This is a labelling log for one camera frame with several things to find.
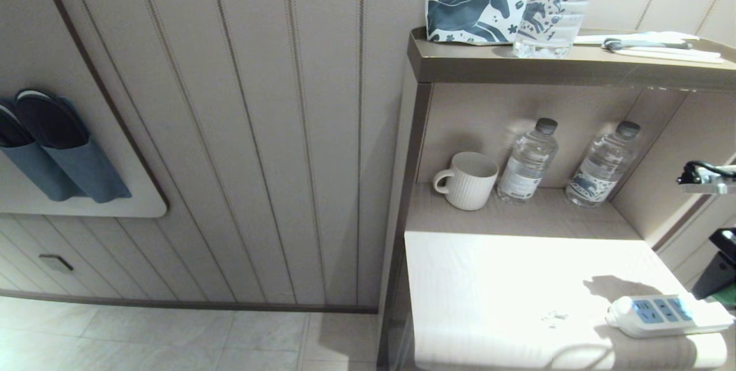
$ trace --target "power strip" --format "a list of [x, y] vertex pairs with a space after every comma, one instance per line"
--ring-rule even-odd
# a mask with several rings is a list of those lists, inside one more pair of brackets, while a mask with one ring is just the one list
[[605, 321], [630, 337], [651, 338], [723, 331], [734, 317], [720, 303], [696, 300], [687, 293], [618, 298]]

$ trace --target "mug handle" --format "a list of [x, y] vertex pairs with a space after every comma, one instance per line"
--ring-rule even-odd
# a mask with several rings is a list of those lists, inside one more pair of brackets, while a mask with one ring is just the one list
[[434, 176], [434, 179], [432, 180], [432, 185], [434, 185], [434, 190], [436, 190], [437, 193], [441, 193], [441, 194], [449, 193], [450, 190], [447, 187], [439, 187], [437, 183], [440, 182], [440, 180], [442, 180], [445, 177], [454, 177], [454, 176], [455, 176], [455, 172], [452, 170], [442, 170], [438, 172], [437, 175]]

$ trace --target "bottle cap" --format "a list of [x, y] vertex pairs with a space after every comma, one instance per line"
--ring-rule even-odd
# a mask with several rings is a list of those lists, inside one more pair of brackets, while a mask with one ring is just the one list
[[636, 137], [640, 129], [641, 127], [638, 124], [634, 124], [630, 120], [622, 120], [621, 124], [618, 124], [618, 127], [616, 127], [616, 133], [626, 140], [631, 140]]
[[544, 135], [552, 135], [554, 130], [557, 129], [557, 121], [549, 118], [540, 118], [536, 121], [536, 127], [534, 129], [544, 133]]

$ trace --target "baseboard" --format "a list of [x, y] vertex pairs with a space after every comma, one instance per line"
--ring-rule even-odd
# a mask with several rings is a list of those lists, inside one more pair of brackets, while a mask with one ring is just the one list
[[137, 306], [142, 308], [210, 309], [219, 311], [289, 311], [370, 314], [378, 313], [378, 308], [375, 306], [183, 302], [178, 300], [121, 300], [102, 297], [73, 297], [64, 295], [49, 295], [45, 293], [16, 292], [16, 290], [0, 290], [0, 297], [48, 300], [52, 302], [85, 303], [90, 305]]

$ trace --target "shelf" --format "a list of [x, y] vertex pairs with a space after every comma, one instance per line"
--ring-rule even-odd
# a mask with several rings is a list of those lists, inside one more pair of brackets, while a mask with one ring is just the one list
[[494, 193], [482, 209], [462, 211], [430, 183], [417, 183], [409, 205], [409, 231], [641, 240], [608, 201], [596, 209], [580, 208], [568, 201], [562, 188], [539, 188], [523, 206], [506, 204]]
[[[600, 35], [605, 31], [610, 32], [581, 30], [581, 35]], [[415, 28], [410, 33], [408, 56], [417, 82], [654, 86], [733, 91], [736, 87], [736, 49], [706, 39], [691, 43], [696, 49], [721, 53], [726, 61], [704, 64], [637, 58], [616, 55], [596, 45], [574, 46], [565, 59], [518, 59], [508, 44], [432, 43], [426, 40], [425, 28]]]
[[542, 188], [524, 206], [493, 196], [465, 212], [416, 184], [404, 238], [423, 369], [692, 369], [726, 357], [720, 334], [641, 340], [607, 326], [618, 297], [685, 292], [607, 202], [582, 209]]

